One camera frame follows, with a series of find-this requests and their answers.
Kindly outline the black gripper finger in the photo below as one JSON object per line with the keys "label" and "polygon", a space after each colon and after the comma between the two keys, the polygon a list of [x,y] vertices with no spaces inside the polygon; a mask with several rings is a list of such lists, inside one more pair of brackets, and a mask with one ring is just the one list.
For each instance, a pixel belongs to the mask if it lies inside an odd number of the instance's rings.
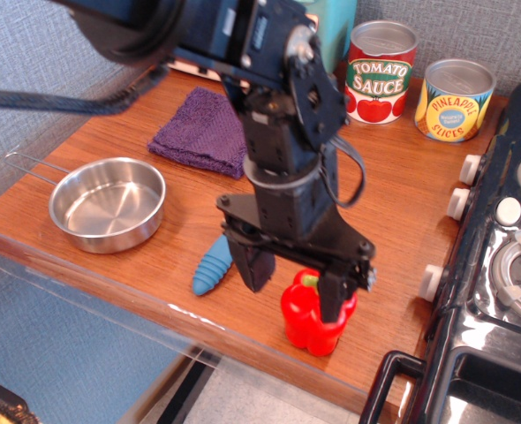
{"label": "black gripper finger", "polygon": [[258,247],[245,246],[232,239],[229,240],[229,249],[245,286],[251,292],[259,292],[275,271],[275,256]]}
{"label": "black gripper finger", "polygon": [[356,303],[357,283],[346,274],[326,269],[317,284],[323,323],[336,323],[347,315]]}

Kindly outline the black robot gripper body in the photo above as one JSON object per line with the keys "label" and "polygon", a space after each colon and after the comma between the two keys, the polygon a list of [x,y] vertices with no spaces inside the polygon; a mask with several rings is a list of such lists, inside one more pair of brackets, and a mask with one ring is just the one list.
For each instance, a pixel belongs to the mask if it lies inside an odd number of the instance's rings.
{"label": "black robot gripper body", "polygon": [[288,184],[278,178],[275,185],[248,176],[254,194],[224,194],[216,200],[228,242],[258,247],[321,275],[332,269],[355,280],[357,289],[372,289],[374,244],[341,217],[318,171]]}

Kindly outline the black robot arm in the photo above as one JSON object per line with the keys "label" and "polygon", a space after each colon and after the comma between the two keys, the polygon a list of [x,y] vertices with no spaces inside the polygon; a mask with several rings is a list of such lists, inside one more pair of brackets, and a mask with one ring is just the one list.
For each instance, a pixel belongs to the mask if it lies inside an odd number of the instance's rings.
{"label": "black robot arm", "polygon": [[347,224],[338,194],[346,99],[321,59],[305,8],[294,1],[70,1],[80,31],[128,65],[186,61],[219,75],[243,126],[251,194],[223,195],[230,254],[259,291],[276,257],[316,269],[323,322],[374,282],[374,245]]}

